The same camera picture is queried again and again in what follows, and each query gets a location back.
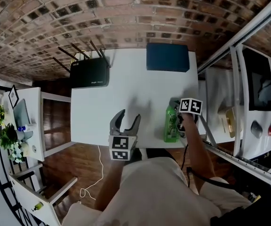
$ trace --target white shirt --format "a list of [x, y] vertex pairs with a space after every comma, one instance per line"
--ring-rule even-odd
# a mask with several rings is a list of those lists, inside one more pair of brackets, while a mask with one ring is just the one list
[[[213, 180], [227, 183], [222, 178]], [[236, 191], [209, 183], [204, 183], [200, 195], [195, 194], [187, 187], [178, 164], [171, 158], [158, 157], [125, 166], [120, 189], [103, 212], [81, 205], [89, 215], [83, 213], [80, 225], [204, 226], [214, 216], [249, 205]], [[63, 225], [70, 221], [69, 214]], [[70, 225], [79, 225], [76, 217], [72, 220]]]

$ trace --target black strap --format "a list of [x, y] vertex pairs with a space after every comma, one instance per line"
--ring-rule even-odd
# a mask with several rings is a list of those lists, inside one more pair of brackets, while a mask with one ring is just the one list
[[219, 187], [224, 187], [224, 188], [227, 188], [227, 189], [231, 189], [231, 190], [236, 190], [236, 187], [234, 185], [230, 185], [230, 184], [222, 183], [222, 182], [217, 182], [217, 181], [205, 178], [205, 177], [197, 174], [195, 171], [193, 171], [192, 168], [188, 167], [187, 168], [187, 173], [190, 173], [190, 172], [192, 172], [194, 176], [198, 177], [201, 180], [204, 180], [207, 183], [213, 184], [215, 186], [219, 186]]

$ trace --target wooden floor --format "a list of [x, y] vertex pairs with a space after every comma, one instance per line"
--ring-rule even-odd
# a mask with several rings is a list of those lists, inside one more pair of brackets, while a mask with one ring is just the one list
[[[58, 81], [37, 81], [34, 86], [41, 87], [42, 91], [59, 94], [62, 96], [71, 95], [67, 80]], [[44, 128], [46, 148], [69, 142], [70, 135], [70, 104], [44, 100]], [[101, 160], [104, 165], [104, 175], [107, 175], [111, 160], [109, 150], [106, 146], [100, 146]], [[182, 148], [168, 150], [176, 159], [179, 165], [183, 162]], [[214, 154], [211, 154], [215, 173], [217, 176], [232, 182], [232, 166]], [[78, 182], [69, 190], [71, 202], [80, 200], [84, 205], [93, 207], [94, 200], [88, 195], [80, 198], [80, 189], [87, 188], [94, 184], [102, 176], [102, 166], [99, 162], [99, 150], [96, 145], [76, 144], [59, 153], [45, 158], [43, 162], [45, 179], [49, 184], [62, 187], [72, 177], [78, 177]], [[186, 175], [186, 168], [189, 166], [189, 158], [186, 155], [183, 172]], [[96, 198], [103, 184], [103, 180], [89, 189], [91, 195]], [[191, 188], [195, 190], [195, 185], [191, 175]]]

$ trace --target white chair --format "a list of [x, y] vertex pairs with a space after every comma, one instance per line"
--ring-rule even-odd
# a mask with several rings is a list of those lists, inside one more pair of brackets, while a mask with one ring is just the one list
[[[32, 168], [27, 169], [26, 171], [14, 175], [9, 175], [9, 179], [15, 191], [16, 198], [23, 208], [25, 208], [29, 213], [49, 226], [60, 226], [60, 222], [55, 213], [53, 203], [55, 203], [66, 191], [68, 191], [70, 187], [72, 187], [74, 183], [77, 182], [78, 178], [72, 178], [72, 180], [70, 180], [66, 185], [58, 190], [52, 197], [46, 199], [23, 182], [17, 180], [18, 177], [35, 171], [41, 167], [42, 164], [38, 164]], [[39, 203], [42, 203], [43, 206], [39, 210], [34, 210], [35, 205]]]

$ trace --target green plastic bottle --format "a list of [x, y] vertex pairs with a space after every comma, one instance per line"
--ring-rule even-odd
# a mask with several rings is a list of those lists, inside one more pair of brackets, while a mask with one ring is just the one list
[[177, 142], [179, 133], [176, 126], [177, 116], [175, 110], [168, 105], [166, 110], [166, 122], [164, 129], [164, 142]]

